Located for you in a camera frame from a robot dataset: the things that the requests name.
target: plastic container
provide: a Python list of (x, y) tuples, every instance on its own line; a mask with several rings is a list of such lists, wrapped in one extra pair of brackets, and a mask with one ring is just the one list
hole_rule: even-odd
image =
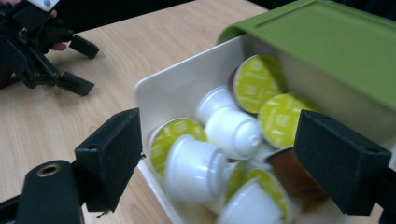
[(282, 222), (282, 212), (255, 179), (247, 182), (235, 193), (219, 214), (217, 221), (218, 224), (277, 224), (280, 222)]
[[(135, 97), (145, 153), (158, 126), (192, 119), (200, 100), (227, 85), (235, 68), (255, 54), (280, 60), (286, 91), (298, 92), (321, 113), (396, 150), (396, 24), (332, 1), (300, 0), (232, 25), (214, 48), (141, 80)], [(138, 167), (173, 223), (215, 223), (217, 216), (202, 205), (170, 204), (149, 160)], [(334, 211), (334, 204), (320, 203), (297, 223), (315, 223), (307, 221), (315, 217), (322, 223), (353, 223), (355, 217), (336, 209), (327, 213), (328, 208)]]
[(253, 157), (262, 142), (259, 122), (239, 110), (222, 108), (205, 125), (208, 141), (224, 150), (228, 158)]
[(239, 110), (238, 104), (227, 86), (217, 87), (207, 93), (197, 106), (195, 119), (206, 124), (210, 117), (223, 108)]
[(215, 201), (229, 178), (227, 158), (220, 148), (180, 136), (165, 166), (165, 192), (174, 204)]

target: storage box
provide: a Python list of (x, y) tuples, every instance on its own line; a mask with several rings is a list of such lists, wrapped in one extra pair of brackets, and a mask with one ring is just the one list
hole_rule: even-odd
[[(157, 127), (171, 119), (192, 119), (206, 93), (226, 85), (238, 65), (259, 53), (281, 61), (288, 91), (396, 150), (395, 23), (330, 1), (302, 0), (240, 21), (224, 30), (213, 49), (141, 80), (135, 97), (145, 153), (149, 155), (149, 137)], [(216, 216), (201, 205), (173, 206), (149, 158), (139, 169), (173, 223), (215, 222)], [(328, 201), (299, 223), (314, 223), (318, 217), (320, 223), (354, 218)]]

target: robotic arm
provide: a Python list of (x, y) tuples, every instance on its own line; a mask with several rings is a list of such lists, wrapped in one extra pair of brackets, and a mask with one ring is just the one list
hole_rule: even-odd
[(44, 56), (55, 43), (70, 42), (69, 47), (93, 59), (99, 48), (74, 34), (50, 13), (59, 0), (22, 0), (15, 6), (0, 7), (0, 89), (9, 85), (13, 73), (28, 88), (58, 86), (87, 95), (94, 84), (71, 73), (59, 74)]
[(378, 203), (384, 209), (379, 223), (396, 223), (390, 151), (335, 119), (303, 110), (294, 156), (343, 213), (369, 216)]
[(21, 195), (0, 203), (0, 224), (82, 224), (89, 212), (114, 212), (142, 153), (139, 109), (120, 112), (76, 149), (76, 160), (49, 161), (25, 177)]

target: green box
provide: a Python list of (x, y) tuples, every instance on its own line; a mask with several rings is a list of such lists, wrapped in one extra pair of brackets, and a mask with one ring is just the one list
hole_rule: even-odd
[(237, 22), (249, 34), (396, 110), (396, 23), (333, 1), (300, 0)]

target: table surface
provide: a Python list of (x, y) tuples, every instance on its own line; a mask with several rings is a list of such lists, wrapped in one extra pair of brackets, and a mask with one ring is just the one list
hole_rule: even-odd
[[(112, 115), (136, 107), (142, 79), (210, 49), (227, 25), (266, 9), (243, 0), (199, 0), (93, 29), (80, 35), (100, 48), (95, 59), (67, 49), (49, 60), (93, 83), (81, 97), (59, 88), (30, 90), (17, 82), (0, 90), (0, 202), (21, 193), (27, 172), (46, 161), (75, 159), (74, 148)], [(114, 214), (86, 223), (170, 223), (138, 169)], [(359, 223), (372, 223), (362, 218)]]

